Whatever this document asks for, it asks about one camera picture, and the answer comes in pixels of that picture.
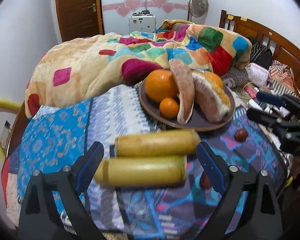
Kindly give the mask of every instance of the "brown plate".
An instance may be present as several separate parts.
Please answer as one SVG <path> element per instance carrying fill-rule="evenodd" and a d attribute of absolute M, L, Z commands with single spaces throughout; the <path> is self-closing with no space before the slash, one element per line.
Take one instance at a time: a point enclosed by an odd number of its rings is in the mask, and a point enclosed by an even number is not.
<path fill-rule="evenodd" d="M 200 107 L 196 103 L 194 103 L 192 116 L 190 118 L 190 121 L 186 125 L 179 125 L 177 123 L 177 119 L 169 120 L 160 115 L 159 104 L 152 101 L 146 95 L 145 81 L 142 82 L 138 95 L 139 95 L 141 106 L 146 110 L 146 112 L 149 115 L 158 119 L 160 122 L 163 122 L 169 126 L 178 129 L 189 128 L 189 129 L 195 129 L 196 131 L 203 132 L 203 131 L 211 131 L 211 130 L 218 129 L 226 125 L 228 122 L 232 120 L 232 117 L 234 115 L 234 110 L 235 110 L 235 101 L 229 88 L 225 86 L 224 91 L 230 98 L 231 109 L 230 112 L 226 114 L 226 116 L 222 119 L 222 122 L 219 123 L 208 122 L 204 113 L 201 111 Z"/>

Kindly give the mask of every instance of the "magenta square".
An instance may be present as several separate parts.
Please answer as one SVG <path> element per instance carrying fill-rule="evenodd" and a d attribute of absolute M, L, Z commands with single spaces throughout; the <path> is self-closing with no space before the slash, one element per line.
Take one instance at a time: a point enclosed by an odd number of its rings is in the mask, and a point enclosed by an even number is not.
<path fill-rule="evenodd" d="M 53 86 L 60 86 L 70 80 L 71 68 L 64 68 L 57 70 L 53 75 Z"/>

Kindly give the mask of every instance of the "wooden headboard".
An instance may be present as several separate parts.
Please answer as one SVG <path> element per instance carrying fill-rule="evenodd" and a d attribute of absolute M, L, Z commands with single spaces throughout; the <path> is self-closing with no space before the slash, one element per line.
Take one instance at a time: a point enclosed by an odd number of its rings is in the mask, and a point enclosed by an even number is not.
<path fill-rule="evenodd" d="M 272 60 L 279 60 L 292 68 L 296 85 L 300 88 L 300 49 L 293 43 L 260 23 L 227 14 L 225 10 L 221 11 L 219 27 L 244 37 L 254 37 L 261 43 L 266 40 L 266 46 L 274 48 Z"/>

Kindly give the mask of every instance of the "plate of fruit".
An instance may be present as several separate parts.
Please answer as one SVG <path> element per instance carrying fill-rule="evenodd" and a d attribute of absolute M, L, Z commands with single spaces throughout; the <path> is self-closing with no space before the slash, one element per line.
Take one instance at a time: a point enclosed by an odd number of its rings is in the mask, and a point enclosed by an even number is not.
<path fill-rule="evenodd" d="M 169 65 L 152 71 L 140 86 L 139 100 L 148 114 L 171 127 L 197 131 L 232 120 L 235 101 L 218 75 L 190 69 L 178 59 Z"/>

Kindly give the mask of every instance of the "large orange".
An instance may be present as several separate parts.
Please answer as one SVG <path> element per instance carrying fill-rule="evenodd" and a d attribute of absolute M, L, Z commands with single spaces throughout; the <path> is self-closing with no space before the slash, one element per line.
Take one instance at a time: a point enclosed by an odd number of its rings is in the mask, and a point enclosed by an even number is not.
<path fill-rule="evenodd" d="M 219 87 L 221 87 L 223 89 L 223 82 L 221 80 L 221 78 L 212 72 L 206 71 L 204 73 L 202 73 L 203 76 L 209 77 L 210 79 L 212 79 L 216 84 L 219 85 Z"/>
<path fill-rule="evenodd" d="M 178 116 L 180 106 L 173 98 L 165 98 L 159 105 L 160 114 L 167 119 L 175 119 Z"/>
<path fill-rule="evenodd" d="M 145 88 L 147 96 L 160 103 L 164 98 L 176 98 L 179 92 L 176 82 L 169 70 L 157 69 L 146 78 Z"/>

